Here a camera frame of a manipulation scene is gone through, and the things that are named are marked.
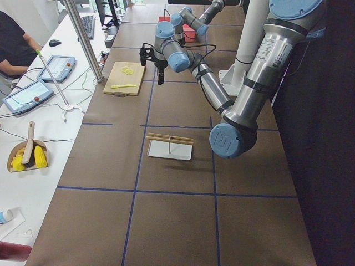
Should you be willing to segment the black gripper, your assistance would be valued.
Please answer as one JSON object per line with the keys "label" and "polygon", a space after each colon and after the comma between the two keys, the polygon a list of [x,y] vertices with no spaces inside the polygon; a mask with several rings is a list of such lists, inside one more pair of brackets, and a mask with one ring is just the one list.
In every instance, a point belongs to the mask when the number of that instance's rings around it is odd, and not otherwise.
{"label": "black gripper", "polygon": [[161,85],[164,83],[164,70],[168,66],[168,62],[165,59],[159,59],[155,55],[155,49],[154,48],[146,48],[142,47],[140,48],[140,64],[142,67],[146,66],[146,62],[150,61],[153,62],[154,65],[157,67],[158,72],[157,72],[157,77],[158,77],[158,85]]}

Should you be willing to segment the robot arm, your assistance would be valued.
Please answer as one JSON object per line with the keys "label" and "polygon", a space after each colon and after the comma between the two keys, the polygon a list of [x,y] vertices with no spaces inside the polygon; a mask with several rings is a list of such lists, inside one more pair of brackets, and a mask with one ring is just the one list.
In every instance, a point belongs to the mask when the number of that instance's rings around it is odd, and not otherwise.
{"label": "robot arm", "polygon": [[215,76],[204,57],[187,50],[182,27],[204,35],[208,25],[226,6],[212,1],[199,17],[185,7],[155,28],[152,47],[143,44],[140,61],[151,61],[164,82],[164,70],[188,70],[205,98],[222,118],[210,132],[209,143],[220,157],[233,158],[250,150],[257,140],[257,118],[285,71],[296,44],[323,36],[327,1],[250,1],[234,64]]}
{"label": "robot arm", "polygon": [[223,10],[224,7],[225,1],[213,0],[207,10],[200,17],[196,17],[193,14],[192,9],[188,6],[184,7],[180,12],[172,14],[170,16],[170,23],[175,30],[175,39],[181,45],[185,45],[184,24],[192,28],[198,35],[205,35],[209,28],[209,23],[218,12]]}

